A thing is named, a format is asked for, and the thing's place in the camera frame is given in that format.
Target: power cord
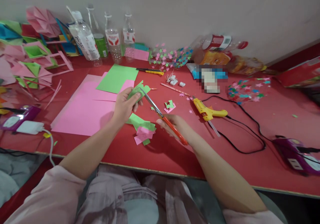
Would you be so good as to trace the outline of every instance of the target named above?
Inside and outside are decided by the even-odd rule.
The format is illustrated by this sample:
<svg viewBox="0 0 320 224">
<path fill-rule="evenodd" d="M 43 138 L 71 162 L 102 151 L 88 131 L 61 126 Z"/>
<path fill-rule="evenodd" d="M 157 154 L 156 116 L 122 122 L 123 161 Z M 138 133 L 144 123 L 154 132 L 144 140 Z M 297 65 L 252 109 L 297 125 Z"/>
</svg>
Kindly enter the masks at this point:
<svg viewBox="0 0 320 224">
<path fill-rule="evenodd" d="M 212 95 L 212 96 L 210 96 L 209 98 L 207 98 L 207 99 L 205 99 L 205 100 L 202 100 L 202 102 L 207 101 L 207 100 L 209 100 L 209 99 L 212 98 L 212 97 L 216 97 L 216 98 L 219 98 L 219 99 L 221 99 L 221 100 L 224 100 L 224 101 L 228 101 L 228 102 L 232 102 L 232 103 L 237 104 L 237 105 L 240 107 L 240 109 L 241 109 L 251 120 L 253 120 L 253 121 L 257 124 L 259 134 L 260 134 L 263 138 L 265 138 L 265 139 L 267 139 L 268 141 L 270 141 L 270 142 L 272 142 L 273 144 L 275 144 L 272 140 L 270 140 L 269 138 L 265 137 L 265 136 L 261 133 L 260 124 L 259 124 L 251 115 L 249 115 L 249 113 L 247 113 L 247 111 L 246 111 L 241 105 L 239 105 L 237 102 L 235 102 L 235 101 L 233 101 L 233 100 L 224 99 L 224 98 L 222 98 L 222 97 L 220 97 L 220 96 L 217 96 L 217 95 Z M 238 122 L 238 123 L 246 126 L 255 136 L 257 136 L 257 137 L 262 141 L 262 148 L 261 148 L 261 149 L 256 150 L 256 151 L 252 151 L 252 152 L 243 152 L 243 151 L 239 150 L 224 134 L 222 134 L 220 131 L 218 131 L 219 134 L 222 135 L 222 136 L 232 145 L 232 147 L 233 147 L 234 149 L 236 149 L 238 152 L 240 152 L 240 153 L 242 153 L 242 154 L 252 154 L 252 153 L 256 153 L 256 152 L 263 151 L 263 150 L 266 148 L 266 142 L 265 142 L 260 136 L 258 136 L 250 127 L 248 127 L 246 124 L 244 124 L 244 123 L 242 123 L 242 122 L 240 122 L 240 121 L 237 121 L 237 120 L 231 118 L 230 116 L 226 116 L 226 118 L 231 119 L 231 120 L 233 120 L 233 121 L 236 121 L 236 122 Z M 315 163 L 317 163 L 317 164 L 320 164 L 320 162 L 317 162 L 317 161 L 314 161 L 314 160 L 312 160 L 312 159 L 309 159 L 309 158 L 305 157 L 304 155 L 300 154 L 299 152 L 296 152 L 296 151 L 294 151 L 294 150 L 292 150 L 292 149 L 290 149 L 290 148 L 288 148 L 288 147 L 286 147 L 286 146 L 279 145 L 278 143 L 276 143 L 276 145 L 281 146 L 281 147 L 283 147 L 283 148 L 286 148 L 287 150 L 289 150 L 289 151 L 291 151 L 291 152 L 294 152 L 295 154 L 303 157 L 304 159 L 307 159 L 307 160 L 309 160 L 309 161 L 312 161 L 312 162 L 315 162 Z M 304 148 L 303 150 L 308 151 L 308 153 L 310 153 L 310 152 L 319 152 L 319 151 L 320 151 L 319 149 L 315 149 L 315 148 Z"/>
</svg>

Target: scissor blade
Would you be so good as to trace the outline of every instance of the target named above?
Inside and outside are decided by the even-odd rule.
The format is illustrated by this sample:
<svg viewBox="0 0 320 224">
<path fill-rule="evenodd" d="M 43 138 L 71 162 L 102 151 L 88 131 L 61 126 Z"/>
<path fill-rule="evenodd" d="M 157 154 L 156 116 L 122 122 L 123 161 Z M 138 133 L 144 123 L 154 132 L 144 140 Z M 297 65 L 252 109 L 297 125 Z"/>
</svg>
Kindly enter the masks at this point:
<svg viewBox="0 0 320 224">
<path fill-rule="evenodd" d="M 151 104 L 151 106 L 154 108 L 154 110 L 163 118 L 163 114 L 161 113 L 161 111 L 158 109 L 158 107 L 156 106 L 156 104 L 151 100 L 151 98 L 147 95 L 147 93 L 140 88 L 140 90 L 142 90 L 142 92 L 144 93 L 145 98 L 147 99 L 147 101 Z"/>
</svg>

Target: pink sleeve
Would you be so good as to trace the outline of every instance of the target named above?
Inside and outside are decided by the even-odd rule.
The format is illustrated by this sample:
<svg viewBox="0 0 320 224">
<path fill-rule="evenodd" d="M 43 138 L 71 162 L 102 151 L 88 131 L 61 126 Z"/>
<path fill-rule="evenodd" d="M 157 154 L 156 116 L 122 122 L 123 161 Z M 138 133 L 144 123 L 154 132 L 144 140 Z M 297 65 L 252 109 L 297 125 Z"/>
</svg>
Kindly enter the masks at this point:
<svg viewBox="0 0 320 224">
<path fill-rule="evenodd" d="M 283 224 L 271 211 L 245 214 L 225 209 L 222 212 L 227 224 Z"/>
<path fill-rule="evenodd" d="M 86 181 L 55 166 L 5 223 L 74 223 L 85 185 Z"/>
</svg>

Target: yellow glue gun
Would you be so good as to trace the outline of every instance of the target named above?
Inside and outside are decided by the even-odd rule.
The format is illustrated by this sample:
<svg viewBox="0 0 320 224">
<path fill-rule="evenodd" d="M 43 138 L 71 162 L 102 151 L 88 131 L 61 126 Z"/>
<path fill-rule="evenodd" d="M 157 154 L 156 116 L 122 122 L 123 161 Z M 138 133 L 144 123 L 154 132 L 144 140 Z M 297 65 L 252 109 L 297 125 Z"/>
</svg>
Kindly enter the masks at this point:
<svg viewBox="0 0 320 224">
<path fill-rule="evenodd" d="M 226 110 L 213 110 L 206 107 L 201 100 L 199 100 L 198 98 L 194 98 L 194 96 L 193 96 L 193 103 L 195 104 L 199 113 L 203 115 L 203 119 L 205 121 L 212 120 L 213 116 L 225 117 L 228 114 Z"/>
</svg>

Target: red table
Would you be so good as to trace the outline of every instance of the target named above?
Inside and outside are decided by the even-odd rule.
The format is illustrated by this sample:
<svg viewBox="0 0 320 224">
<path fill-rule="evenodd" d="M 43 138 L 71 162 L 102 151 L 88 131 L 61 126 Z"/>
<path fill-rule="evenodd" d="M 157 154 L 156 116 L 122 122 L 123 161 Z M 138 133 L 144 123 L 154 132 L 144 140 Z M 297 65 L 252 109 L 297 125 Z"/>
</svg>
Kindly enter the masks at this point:
<svg viewBox="0 0 320 224">
<path fill-rule="evenodd" d="M 49 107 L 41 111 L 35 119 L 35 121 L 45 123 L 46 128 L 49 128 L 51 122 L 87 74 L 101 76 L 103 72 L 110 69 L 113 63 L 109 57 L 105 60 L 103 66 L 91 68 L 90 63 L 83 57 L 74 57 L 71 60 L 74 71 L 54 77 L 53 86 L 57 85 L 60 78 L 62 79 L 61 90 Z M 122 64 L 127 66 L 149 67 L 145 61 L 135 60 L 129 64 L 126 64 L 125 60 L 123 62 Z M 174 73 L 179 81 L 186 83 L 185 87 L 177 88 L 181 88 L 184 92 L 194 95 L 199 99 L 205 99 L 210 96 L 210 94 L 203 93 L 196 80 L 193 80 L 186 66 L 175 70 Z M 240 78 L 243 78 L 243 76 L 229 76 L 228 83 L 230 84 Z M 244 155 L 237 152 L 223 137 L 217 138 L 208 124 L 203 123 L 202 117 L 198 115 L 192 101 L 188 101 L 186 96 L 181 97 L 178 92 L 160 85 L 160 82 L 164 81 L 164 79 L 164 76 L 160 77 L 154 74 L 139 72 L 135 84 L 143 80 L 144 84 L 149 85 L 151 88 L 157 88 L 158 90 L 150 91 L 149 96 L 162 109 L 164 108 L 164 102 L 172 99 L 176 104 L 176 108 L 172 111 L 172 114 L 181 115 L 252 186 L 265 190 L 306 196 L 320 196 L 320 177 L 304 177 L 292 171 L 283 162 L 281 156 L 269 141 L 266 141 L 266 150 Z M 223 92 L 219 96 L 226 98 L 226 94 Z M 18 99 L 20 99 L 20 103 L 33 104 L 33 101 L 26 96 L 19 95 Z M 49 99 L 50 97 L 42 102 L 43 106 L 47 104 Z M 211 98 L 205 104 L 207 106 L 212 105 L 216 110 L 227 110 L 229 116 L 244 122 L 257 132 L 257 126 L 237 105 L 217 98 Z M 320 132 L 318 130 L 318 124 L 320 123 L 319 109 L 300 91 L 283 88 L 274 80 L 272 81 L 271 93 L 267 97 L 262 98 L 260 102 L 246 103 L 244 108 L 260 123 L 262 133 L 266 137 L 272 139 L 275 135 L 283 135 L 298 139 L 309 147 L 320 148 L 318 143 L 320 139 Z M 151 111 L 150 105 L 146 100 L 144 101 L 144 106 L 139 107 L 136 114 L 142 119 L 151 122 L 155 122 L 158 118 L 156 113 Z M 225 118 L 215 118 L 212 123 L 242 151 L 252 151 L 261 147 L 256 137 L 246 129 Z M 125 125 L 112 142 L 102 162 L 137 170 L 204 178 L 204 174 L 191 148 L 185 148 L 169 137 L 158 125 L 157 127 L 156 134 L 149 145 L 136 146 L 133 139 L 135 136 L 133 126 Z M 53 149 L 53 154 L 56 156 L 66 156 L 77 145 L 87 139 L 88 136 L 53 132 L 53 138 L 58 141 Z M 41 134 L 33 136 L 19 133 L 13 136 L 11 133 L 5 132 L 1 133 L 0 147 L 47 154 L 50 151 L 50 140 L 44 139 Z M 315 156 L 320 159 L 320 154 L 316 154 Z"/>
</svg>

